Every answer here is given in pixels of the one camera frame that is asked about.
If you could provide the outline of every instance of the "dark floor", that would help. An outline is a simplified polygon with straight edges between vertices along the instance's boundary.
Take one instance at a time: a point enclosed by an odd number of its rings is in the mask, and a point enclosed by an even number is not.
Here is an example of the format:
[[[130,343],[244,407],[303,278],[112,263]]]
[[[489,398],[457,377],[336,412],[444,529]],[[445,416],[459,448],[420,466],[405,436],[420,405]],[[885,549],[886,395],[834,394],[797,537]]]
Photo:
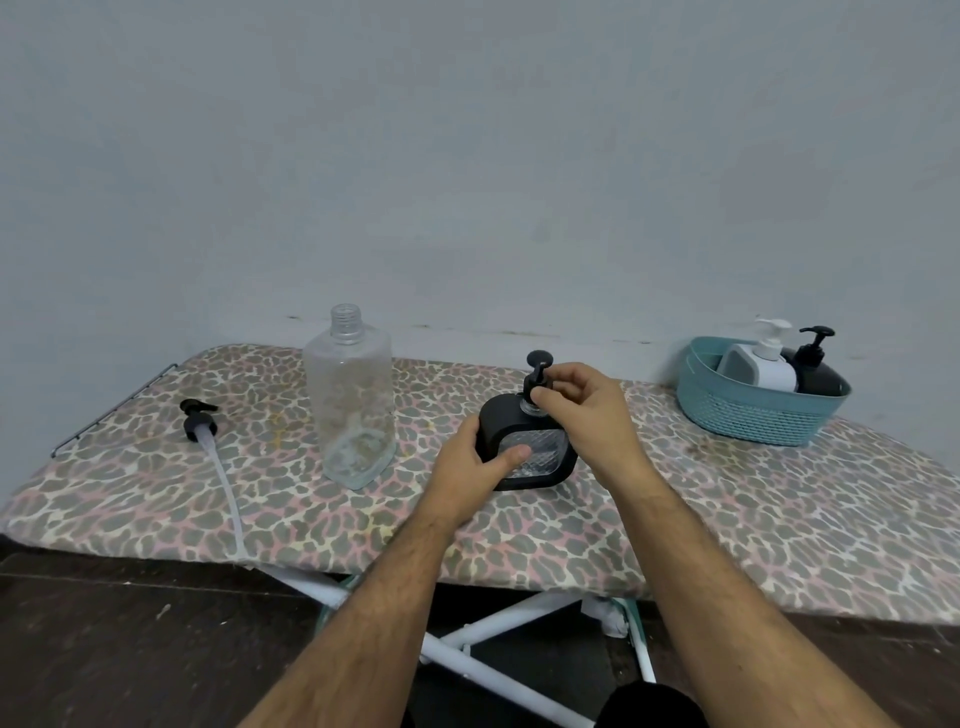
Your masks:
[[[258,571],[20,550],[0,541],[0,725],[233,726],[313,633],[318,606]],[[441,585],[435,634],[524,594]],[[660,682],[692,695],[653,604]],[[960,725],[960,628],[791,617],[904,728]],[[475,657],[587,716],[638,677],[625,641],[576,607],[477,645]],[[411,696],[419,728],[545,726],[437,666]]]

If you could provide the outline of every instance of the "empty bottle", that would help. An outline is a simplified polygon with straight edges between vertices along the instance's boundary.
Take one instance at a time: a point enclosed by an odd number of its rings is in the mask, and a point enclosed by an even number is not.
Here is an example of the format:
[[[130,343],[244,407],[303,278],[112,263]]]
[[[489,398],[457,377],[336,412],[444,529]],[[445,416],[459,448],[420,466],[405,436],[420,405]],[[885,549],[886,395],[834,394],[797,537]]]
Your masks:
[[[396,451],[390,335],[366,326],[352,303],[333,306],[330,322],[303,348],[306,389],[324,475],[355,491]]]

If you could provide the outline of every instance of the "dark pants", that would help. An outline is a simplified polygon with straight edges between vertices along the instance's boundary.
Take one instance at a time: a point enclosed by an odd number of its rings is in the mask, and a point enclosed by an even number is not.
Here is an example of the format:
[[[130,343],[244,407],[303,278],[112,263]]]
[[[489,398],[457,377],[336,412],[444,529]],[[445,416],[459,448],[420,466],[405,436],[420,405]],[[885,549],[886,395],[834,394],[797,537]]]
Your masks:
[[[596,728],[621,726],[709,728],[703,711],[682,692],[642,680],[617,688],[600,711]],[[400,728],[415,728],[409,712]]]

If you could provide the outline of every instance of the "textured glass panel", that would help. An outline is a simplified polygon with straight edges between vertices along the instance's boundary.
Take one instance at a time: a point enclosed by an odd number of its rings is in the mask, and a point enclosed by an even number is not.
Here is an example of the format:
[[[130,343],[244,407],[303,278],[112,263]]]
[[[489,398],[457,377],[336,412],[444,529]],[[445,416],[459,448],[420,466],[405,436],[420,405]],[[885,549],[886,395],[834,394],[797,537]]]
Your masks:
[[[513,432],[500,441],[500,452],[514,445],[529,445],[530,458],[508,477],[550,475],[560,467],[566,452],[566,432],[561,429],[538,429]]]

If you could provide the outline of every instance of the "hand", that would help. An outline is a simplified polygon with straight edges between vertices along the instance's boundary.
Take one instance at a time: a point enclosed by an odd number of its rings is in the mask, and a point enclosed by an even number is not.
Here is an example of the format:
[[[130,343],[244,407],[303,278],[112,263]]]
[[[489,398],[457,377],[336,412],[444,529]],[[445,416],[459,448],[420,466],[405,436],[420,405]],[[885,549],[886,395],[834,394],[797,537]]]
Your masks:
[[[652,467],[616,379],[579,363],[556,364],[546,375],[553,379],[553,389],[535,387],[531,399],[564,426],[604,488]]]
[[[482,462],[475,446],[478,429],[480,418],[470,415],[440,448],[417,513],[457,528],[473,518],[497,483],[530,457],[530,446],[517,445]]]

